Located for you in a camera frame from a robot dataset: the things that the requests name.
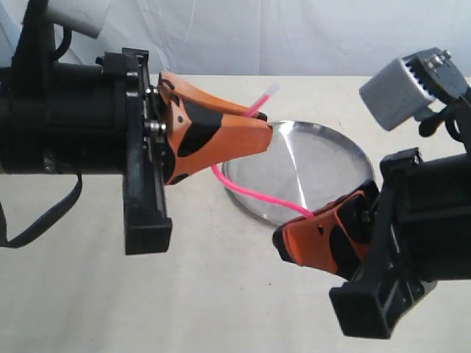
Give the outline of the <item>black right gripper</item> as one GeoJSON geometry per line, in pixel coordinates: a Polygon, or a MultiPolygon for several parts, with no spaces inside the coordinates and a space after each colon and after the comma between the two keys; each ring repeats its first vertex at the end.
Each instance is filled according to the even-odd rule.
{"type": "Polygon", "coordinates": [[[329,297],[352,338],[390,338],[437,282],[470,279],[470,157],[423,161],[412,148],[380,171],[380,195],[368,179],[272,236],[281,260],[349,280],[329,297]]]}

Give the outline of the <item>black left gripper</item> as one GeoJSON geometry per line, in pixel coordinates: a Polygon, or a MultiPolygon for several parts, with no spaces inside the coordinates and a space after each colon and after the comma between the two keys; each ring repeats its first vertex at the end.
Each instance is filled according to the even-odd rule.
{"type": "Polygon", "coordinates": [[[31,76],[24,68],[8,72],[7,173],[122,176],[128,255],[169,249],[164,184],[265,152],[273,136],[269,123],[244,117],[247,107],[161,71],[165,140],[148,59],[146,50],[125,48],[95,65],[52,63],[31,76]],[[180,99],[170,100],[172,93],[180,99]]]}

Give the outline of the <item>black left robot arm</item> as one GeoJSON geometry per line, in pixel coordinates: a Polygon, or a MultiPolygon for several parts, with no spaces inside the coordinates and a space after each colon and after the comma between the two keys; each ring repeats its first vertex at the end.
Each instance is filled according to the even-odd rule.
{"type": "Polygon", "coordinates": [[[124,48],[93,65],[63,63],[74,32],[95,38],[83,1],[29,1],[10,66],[1,70],[3,174],[120,174],[124,248],[163,253],[172,221],[165,186],[266,151],[260,110],[212,96],[168,71],[152,83],[149,52],[124,48]]]}

